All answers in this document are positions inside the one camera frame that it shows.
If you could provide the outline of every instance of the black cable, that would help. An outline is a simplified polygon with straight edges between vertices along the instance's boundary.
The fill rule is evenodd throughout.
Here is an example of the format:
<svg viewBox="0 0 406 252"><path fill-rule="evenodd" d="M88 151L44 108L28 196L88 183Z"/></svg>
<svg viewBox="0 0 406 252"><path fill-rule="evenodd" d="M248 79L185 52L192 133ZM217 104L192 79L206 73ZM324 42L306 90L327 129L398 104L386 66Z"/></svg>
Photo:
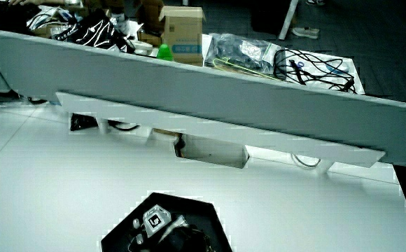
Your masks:
<svg viewBox="0 0 406 252"><path fill-rule="evenodd" d="M290 65L293 67L293 70L295 70L295 72L296 72L296 77L298 78L298 82L301 85L306 85L306 83L301 78L300 68L296 65L295 60L291 59L291 60L289 60L289 62L290 62Z"/></svg>
<svg viewBox="0 0 406 252"><path fill-rule="evenodd" d="M301 165L304 165L309 168L315 168L321 162L321 159L318 159L318 162L316 162L316 164L306 164L305 162L301 161L301 159L299 159L297 155L292 154L292 157L294 157Z"/></svg>
<svg viewBox="0 0 406 252"><path fill-rule="evenodd" d="M282 54L285 54L287 56L282 57L281 59L278 60L277 59L278 56L281 56ZM289 57L294 57L294 56L300 57L301 59L310 62L315 68L317 68L320 72L322 72L323 75L311 74L307 71L302 70L300 67L296 66L296 64L293 66L291 62L290 62L290 66L288 66L286 63L286 60ZM333 66L332 65L333 62L339 62L338 66ZM357 92L354 87L354 77L351 74L338 69L338 67L342 63L343 63L343 59L340 59L340 58L322 60L322 59L318 58L317 56L314 56L310 53L301 52L299 50L281 49L281 50L276 51L276 53L274 54L273 75L278 78L277 74L279 72L280 74L284 75L285 77L291 79L292 81L294 81L296 83L303 82L305 84L310 81L319 81L319 82L331 85L329 87L329 89L338 88L340 91L344 91L344 92L352 91L354 94L356 94ZM324 69L321 69L319 66L317 66L317 64L327 65L330 68L332 68L332 71L325 71ZM287 67L292 67L294 69L294 71L287 71ZM337 73L334 73L333 71L338 71L338 72L341 72L342 74L337 74ZM294 75L297 76L297 80L295 80L292 77ZM301 75L306 76L307 80L302 80ZM323 80L323 78L326 78L326 77L342 78L346 81L346 83L339 84L339 83L333 83L332 81Z"/></svg>
<svg viewBox="0 0 406 252"><path fill-rule="evenodd" d="M51 15L49 15L49 14L47 14L47 13L42 13L42 14L35 15L35 16L32 18L32 21L29 23L29 25L28 25L27 27L30 29L30 27L32 27L32 25L34 24L35 20L37 20L37 18L39 18L39 17L43 17L44 15L49 16L49 17L52 17Z"/></svg>
<svg viewBox="0 0 406 252"><path fill-rule="evenodd" d="M32 97L28 97L27 98L29 100L29 102L33 105L39 105L39 104L43 104L45 102L47 102L46 100L40 99L40 100L34 100Z"/></svg>
<svg viewBox="0 0 406 252"><path fill-rule="evenodd" d="M133 127L131 127L131 128L127 128L127 129L121 128L121 127L118 127L118 124L120 124L120 123L121 123L121 122L116 122L116 121L113 121L113 120L108 120L108 124L109 124L110 126L112 126L113 128L115 128L115 129L117 129L117 130L120 130L120 131L128 132L128 131L132 131L132 130L135 130L135 129L139 128L139 125L135 125L135 126L133 126Z"/></svg>

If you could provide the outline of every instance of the white table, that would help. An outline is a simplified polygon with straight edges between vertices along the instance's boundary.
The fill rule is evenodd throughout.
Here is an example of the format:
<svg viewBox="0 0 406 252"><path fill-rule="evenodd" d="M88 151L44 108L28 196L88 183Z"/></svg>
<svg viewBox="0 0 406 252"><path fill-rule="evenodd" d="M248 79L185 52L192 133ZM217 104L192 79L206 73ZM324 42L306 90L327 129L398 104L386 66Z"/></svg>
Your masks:
<svg viewBox="0 0 406 252"><path fill-rule="evenodd" d="M211 202L236 252L406 251L399 185L259 159L175 157L141 127L69 132L57 107L0 110L0 251L100 250L150 192Z"/></svg>

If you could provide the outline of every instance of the white desk divider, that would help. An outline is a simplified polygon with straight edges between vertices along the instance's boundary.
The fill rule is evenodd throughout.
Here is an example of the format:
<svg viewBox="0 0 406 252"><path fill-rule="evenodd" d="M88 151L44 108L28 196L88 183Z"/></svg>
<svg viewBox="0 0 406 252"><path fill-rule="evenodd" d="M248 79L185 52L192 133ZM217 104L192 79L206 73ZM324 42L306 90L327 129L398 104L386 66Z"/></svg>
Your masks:
<svg viewBox="0 0 406 252"><path fill-rule="evenodd" d="M70 113L95 116L102 127L106 127L106 123L102 119L109 119L234 144L256 146L319 158L321 159L318 165L318 172L320 173L325 173L334 162L371 167L385 154L385 152L378 150L330 143L328 141L201 119L65 92L57 92L56 94L64 110Z"/></svg>

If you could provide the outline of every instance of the plastic bag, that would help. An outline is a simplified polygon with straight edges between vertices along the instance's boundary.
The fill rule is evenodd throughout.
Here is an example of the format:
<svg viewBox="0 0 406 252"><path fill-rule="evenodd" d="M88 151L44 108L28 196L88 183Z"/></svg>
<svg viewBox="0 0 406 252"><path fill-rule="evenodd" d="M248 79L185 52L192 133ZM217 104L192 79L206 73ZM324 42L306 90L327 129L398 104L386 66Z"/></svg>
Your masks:
<svg viewBox="0 0 406 252"><path fill-rule="evenodd" d="M224 59L261 74L273 74L274 54L281 49L279 45L234 34L210 35L212 42L205 61L208 65L213 66L214 59Z"/></svg>

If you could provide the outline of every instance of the desk clutter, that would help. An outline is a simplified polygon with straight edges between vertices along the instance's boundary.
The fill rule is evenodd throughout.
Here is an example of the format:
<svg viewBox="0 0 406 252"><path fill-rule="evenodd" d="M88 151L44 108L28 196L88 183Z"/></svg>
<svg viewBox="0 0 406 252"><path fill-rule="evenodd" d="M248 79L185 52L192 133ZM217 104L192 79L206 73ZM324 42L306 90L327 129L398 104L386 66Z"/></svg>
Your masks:
<svg viewBox="0 0 406 252"><path fill-rule="evenodd" d="M136 0L136 21L123 0L91 0L75 6L11 6L0 29L120 53L211 67L275 81L363 94L355 67L343 58L282 48L234 34L203 34L201 7Z"/></svg>

